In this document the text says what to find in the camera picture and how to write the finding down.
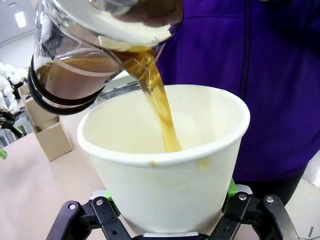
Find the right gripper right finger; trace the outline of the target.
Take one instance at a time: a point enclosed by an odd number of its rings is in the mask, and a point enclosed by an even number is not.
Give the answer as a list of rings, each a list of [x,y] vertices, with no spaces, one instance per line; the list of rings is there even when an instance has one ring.
[[[232,180],[222,212],[212,240],[234,240],[241,225],[252,226],[259,240],[298,240],[293,222],[277,195],[256,198],[238,190]]]

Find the person left hand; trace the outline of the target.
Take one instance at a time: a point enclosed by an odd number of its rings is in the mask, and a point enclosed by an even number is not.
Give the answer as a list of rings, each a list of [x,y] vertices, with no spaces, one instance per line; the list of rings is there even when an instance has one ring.
[[[116,15],[123,22],[140,22],[149,27],[162,27],[180,23],[184,15],[183,0],[110,0],[121,7],[129,7]]]

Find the amber drink liquid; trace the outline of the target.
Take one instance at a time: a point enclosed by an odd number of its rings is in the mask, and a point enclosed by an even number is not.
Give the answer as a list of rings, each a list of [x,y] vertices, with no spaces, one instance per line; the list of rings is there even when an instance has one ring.
[[[164,149],[167,153],[181,151],[165,87],[156,66],[156,50],[133,47],[127,51],[113,51],[123,62],[125,70],[134,77],[159,120]]]

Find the brown cardboard cup carrier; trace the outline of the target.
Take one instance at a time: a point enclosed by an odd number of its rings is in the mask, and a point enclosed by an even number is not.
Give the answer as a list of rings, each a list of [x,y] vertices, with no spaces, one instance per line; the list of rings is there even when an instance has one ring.
[[[19,87],[18,93],[26,108],[33,132],[48,160],[53,161],[71,152],[74,148],[60,117],[41,108],[31,96],[27,84]]]

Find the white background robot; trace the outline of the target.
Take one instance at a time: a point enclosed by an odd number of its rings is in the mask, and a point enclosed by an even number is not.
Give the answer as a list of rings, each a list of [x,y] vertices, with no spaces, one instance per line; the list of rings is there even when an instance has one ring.
[[[0,62],[0,107],[13,114],[19,111],[21,97],[18,88],[22,87],[27,79],[26,68],[15,68],[11,64]]]

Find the white coffee pot lid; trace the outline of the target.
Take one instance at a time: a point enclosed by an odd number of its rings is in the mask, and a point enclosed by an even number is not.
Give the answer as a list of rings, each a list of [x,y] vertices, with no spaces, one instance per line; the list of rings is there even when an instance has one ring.
[[[52,14],[71,36],[104,49],[153,48],[174,35],[171,24],[151,27],[136,18],[121,21],[139,0],[52,0]]]

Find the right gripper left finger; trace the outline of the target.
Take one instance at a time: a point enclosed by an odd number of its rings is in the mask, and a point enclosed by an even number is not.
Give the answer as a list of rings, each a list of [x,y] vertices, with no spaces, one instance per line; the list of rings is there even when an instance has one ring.
[[[98,196],[81,205],[65,202],[46,240],[87,240],[92,230],[101,229],[106,240],[132,240],[107,198]]]

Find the glass coffee pot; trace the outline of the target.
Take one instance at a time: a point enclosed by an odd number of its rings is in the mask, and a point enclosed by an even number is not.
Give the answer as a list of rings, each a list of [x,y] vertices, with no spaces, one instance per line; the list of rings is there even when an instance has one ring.
[[[31,2],[36,8],[35,50],[28,73],[31,95],[50,113],[79,113],[97,99],[108,82],[125,71],[123,62],[113,53],[119,51],[91,45],[67,33],[53,16],[56,7],[52,0]],[[173,36],[181,23],[171,24]],[[155,50],[155,62],[168,40],[148,48]]]

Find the person torso purple jacket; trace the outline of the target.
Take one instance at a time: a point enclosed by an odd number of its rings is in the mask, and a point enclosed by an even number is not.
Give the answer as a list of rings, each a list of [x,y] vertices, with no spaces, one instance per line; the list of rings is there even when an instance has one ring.
[[[320,150],[320,0],[183,0],[157,61],[166,85],[211,86],[250,111],[235,181],[297,175]]]

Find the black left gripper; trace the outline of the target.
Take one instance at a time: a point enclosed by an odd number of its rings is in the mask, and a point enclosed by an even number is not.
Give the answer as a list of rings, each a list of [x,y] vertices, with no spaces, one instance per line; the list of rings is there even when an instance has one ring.
[[[0,106],[0,128],[9,129],[17,138],[24,136],[23,131],[15,124],[16,117],[10,111],[3,106]],[[5,160],[7,158],[7,152],[0,147],[0,158]]]

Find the tall white paper cup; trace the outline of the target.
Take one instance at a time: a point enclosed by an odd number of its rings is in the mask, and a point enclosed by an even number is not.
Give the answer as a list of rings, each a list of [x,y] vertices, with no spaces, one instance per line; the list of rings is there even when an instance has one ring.
[[[91,109],[77,141],[136,232],[206,232],[221,213],[250,111],[219,88],[179,84],[165,92],[181,151],[165,152],[141,90]]]

